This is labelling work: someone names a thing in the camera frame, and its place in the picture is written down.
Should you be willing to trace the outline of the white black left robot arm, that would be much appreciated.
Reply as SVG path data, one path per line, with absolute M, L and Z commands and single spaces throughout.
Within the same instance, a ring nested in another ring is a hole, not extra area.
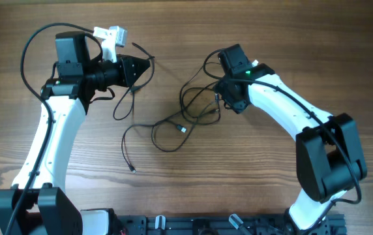
M 58 60 L 40 93 L 38 129 L 24 165 L 9 189 L 0 189 L 3 234 L 118 234 L 112 209 L 78 210 L 65 193 L 76 134 L 97 91 L 134 89 L 150 61 L 119 55 L 127 31 L 118 26 L 74 27 L 55 38 Z

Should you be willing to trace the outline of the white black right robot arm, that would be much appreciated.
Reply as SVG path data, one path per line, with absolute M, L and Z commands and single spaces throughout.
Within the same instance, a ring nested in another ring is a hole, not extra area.
M 215 93 L 236 114 L 252 105 L 272 117 L 294 140 L 301 191 L 286 210 L 284 233 L 310 234 L 338 204 L 359 204 L 367 176 L 357 124 L 348 114 L 323 111 L 292 91 L 269 66 L 250 61 L 235 44 L 217 50 L 224 75 Z

